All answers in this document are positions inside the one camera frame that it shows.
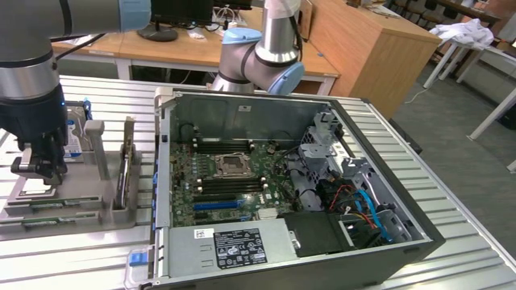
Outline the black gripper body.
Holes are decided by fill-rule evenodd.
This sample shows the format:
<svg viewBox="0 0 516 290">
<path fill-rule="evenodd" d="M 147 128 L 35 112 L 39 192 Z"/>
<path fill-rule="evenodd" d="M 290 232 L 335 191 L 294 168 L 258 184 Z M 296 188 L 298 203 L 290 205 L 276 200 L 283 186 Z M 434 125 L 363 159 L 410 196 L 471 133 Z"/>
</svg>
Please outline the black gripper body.
<svg viewBox="0 0 516 290">
<path fill-rule="evenodd" d="M 67 106 L 63 86 L 30 100 L 2 99 L 2 129 L 18 138 L 19 147 L 52 136 L 58 146 L 68 144 Z"/>
</svg>

